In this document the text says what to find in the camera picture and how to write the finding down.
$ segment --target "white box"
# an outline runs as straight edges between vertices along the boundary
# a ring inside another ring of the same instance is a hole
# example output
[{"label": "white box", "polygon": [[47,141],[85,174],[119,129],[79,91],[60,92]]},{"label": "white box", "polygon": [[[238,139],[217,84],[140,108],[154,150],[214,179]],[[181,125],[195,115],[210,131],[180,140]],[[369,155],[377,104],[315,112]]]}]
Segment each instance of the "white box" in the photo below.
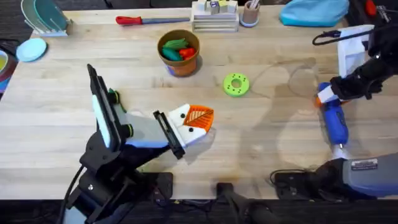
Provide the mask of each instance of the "white box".
[{"label": "white box", "polygon": [[198,0],[197,9],[200,11],[205,11],[207,6],[207,0]]},{"label": "white box", "polygon": [[237,1],[229,0],[228,1],[228,12],[229,13],[235,13],[237,6],[238,6],[238,2]]},{"label": "white box", "polygon": [[228,12],[228,2],[225,0],[218,1],[218,5],[220,6],[220,13]]},{"label": "white box", "polygon": [[220,5],[218,4],[218,1],[210,2],[210,7],[211,7],[211,15],[214,15],[214,14],[217,14],[220,12]]}]

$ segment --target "red toy pepper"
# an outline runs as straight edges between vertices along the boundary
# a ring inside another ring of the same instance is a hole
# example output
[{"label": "red toy pepper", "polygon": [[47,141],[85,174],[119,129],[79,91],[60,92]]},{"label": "red toy pepper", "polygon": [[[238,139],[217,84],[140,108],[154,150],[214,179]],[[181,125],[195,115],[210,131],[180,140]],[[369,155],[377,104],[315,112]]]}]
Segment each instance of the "red toy pepper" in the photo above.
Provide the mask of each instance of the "red toy pepper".
[{"label": "red toy pepper", "polygon": [[190,57],[192,57],[195,54],[195,49],[193,47],[187,49],[181,49],[179,53],[184,60],[188,60]]}]

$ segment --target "green toy vegetable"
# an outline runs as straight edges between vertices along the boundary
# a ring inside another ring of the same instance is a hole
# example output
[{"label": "green toy vegetable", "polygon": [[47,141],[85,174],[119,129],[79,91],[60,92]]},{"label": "green toy vegetable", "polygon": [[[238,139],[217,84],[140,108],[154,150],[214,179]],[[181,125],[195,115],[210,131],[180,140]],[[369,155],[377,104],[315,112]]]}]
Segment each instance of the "green toy vegetable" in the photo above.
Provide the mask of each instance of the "green toy vegetable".
[{"label": "green toy vegetable", "polygon": [[174,62],[182,61],[180,54],[173,49],[164,47],[164,48],[162,48],[162,54],[165,58],[167,58],[171,61],[174,61]]},{"label": "green toy vegetable", "polygon": [[180,50],[184,49],[188,46],[188,42],[185,40],[185,38],[179,39],[179,40],[169,40],[164,44],[163,47],[167,47],[170,49],[174,50]]}]

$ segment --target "pen holder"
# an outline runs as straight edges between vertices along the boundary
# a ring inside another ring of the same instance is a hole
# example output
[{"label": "pen holder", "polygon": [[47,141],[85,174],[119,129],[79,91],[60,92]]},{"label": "pen holder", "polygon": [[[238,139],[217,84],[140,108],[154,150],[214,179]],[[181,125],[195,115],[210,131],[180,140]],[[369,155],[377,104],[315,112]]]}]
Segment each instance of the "pen holder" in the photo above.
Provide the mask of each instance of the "pen holder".
[{"label": "pen holder", "polygon": [[258,3],[254,9],[251,9],[251,3],[252,1],[246,2],[244,5],[243,14],[239,17],[239,20],[244,27],[254,27],[259,23],[260,4]]}]

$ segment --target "red screwdriver handle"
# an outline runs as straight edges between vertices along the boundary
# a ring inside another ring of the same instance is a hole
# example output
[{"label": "red screwdriver handle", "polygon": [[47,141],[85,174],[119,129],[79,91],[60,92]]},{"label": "red screwdriver handle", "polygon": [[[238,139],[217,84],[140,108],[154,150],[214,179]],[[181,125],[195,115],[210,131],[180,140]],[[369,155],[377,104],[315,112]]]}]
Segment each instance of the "red screwdriver handle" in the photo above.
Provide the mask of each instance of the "red screwdriver handle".
[{"label": "red screwdriver handle", "polygon": [[141,16],[139,17],[118,16],[116,17],[116,23],[119,25],[142,25],[142,19]]}]

